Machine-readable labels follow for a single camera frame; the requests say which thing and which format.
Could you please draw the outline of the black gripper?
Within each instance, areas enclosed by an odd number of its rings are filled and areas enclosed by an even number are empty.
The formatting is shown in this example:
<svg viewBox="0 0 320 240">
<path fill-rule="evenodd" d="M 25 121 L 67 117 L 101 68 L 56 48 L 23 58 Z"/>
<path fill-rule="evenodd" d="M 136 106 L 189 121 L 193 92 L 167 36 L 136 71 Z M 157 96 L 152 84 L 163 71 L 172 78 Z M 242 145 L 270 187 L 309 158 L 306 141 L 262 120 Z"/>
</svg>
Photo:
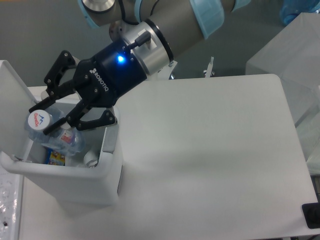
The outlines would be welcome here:
<svg viewBox="0 0 320 240">
<path fill-rule="evenodd" d="M 89 59 L 81 60 L 78 65 L 67 50 L 63 50 L 44 78 L 47 88 L 44 99 L 31 107 L 28 112 L 46 110 L 56 100 L 77 91 L 82 100 L 63 118 L 46 127 L 45 135 L 68 124 L 78 131 L 92 130 L 99 127 L 116 125 L 118 120 L 111 110 L 117 100 L 147 79 L 147 75 L 137 58 L 131 53 L 124 53 L 126 46 L 122 39 L 116 40 Z M 90 83 L 77 88 L 73 79 L 60 84 L 66 71 L 75 69 L 74 78 L 87 75 Z M 100 118 L 83 121 L 81 118 L 92 108 L 106 108 Z"/>
</svg>

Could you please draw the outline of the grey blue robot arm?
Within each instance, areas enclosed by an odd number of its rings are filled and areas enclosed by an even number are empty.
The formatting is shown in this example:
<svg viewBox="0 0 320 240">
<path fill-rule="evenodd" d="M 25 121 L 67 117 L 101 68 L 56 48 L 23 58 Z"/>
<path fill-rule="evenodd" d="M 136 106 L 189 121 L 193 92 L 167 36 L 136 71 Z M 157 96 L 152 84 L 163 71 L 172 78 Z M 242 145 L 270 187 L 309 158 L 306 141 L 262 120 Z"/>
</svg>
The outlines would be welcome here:
<svg viewBox="0 0 320 240">
<path fill-rule="evenodd" d="M 89 59 L 60 53 L 44 78 L 47 88 L 31 110 L 46 110 L 57 100 L 77 93 L 80 102 L 63 118 L 47 126 L 79 131 L 112 126 L 117 100 L 206 40 L 224 23 L 225 14 L 246 0 L 81 0 L 79 6 L 95 26 L 117 21 L 129 24 L 110 45 Z"/>
</svg>

